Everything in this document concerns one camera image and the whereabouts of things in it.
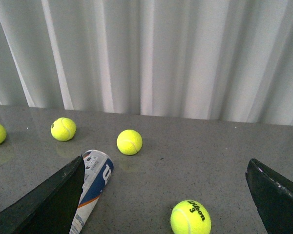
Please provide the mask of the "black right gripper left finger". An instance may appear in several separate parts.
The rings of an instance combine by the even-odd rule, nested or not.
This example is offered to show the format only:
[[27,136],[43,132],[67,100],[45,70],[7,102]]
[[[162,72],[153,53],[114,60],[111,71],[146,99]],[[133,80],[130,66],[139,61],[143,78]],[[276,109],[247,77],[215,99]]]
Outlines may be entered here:
[[85,165],[76,157],[0,212],[0,234],[67,234],[81,194]]

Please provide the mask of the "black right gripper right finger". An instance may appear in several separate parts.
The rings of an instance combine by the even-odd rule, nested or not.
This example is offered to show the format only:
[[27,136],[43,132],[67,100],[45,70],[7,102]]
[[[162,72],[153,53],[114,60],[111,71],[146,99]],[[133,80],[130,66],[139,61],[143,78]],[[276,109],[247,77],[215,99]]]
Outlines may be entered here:
[[293,182],[255,158],[246,181],[267,233],[293,234]]

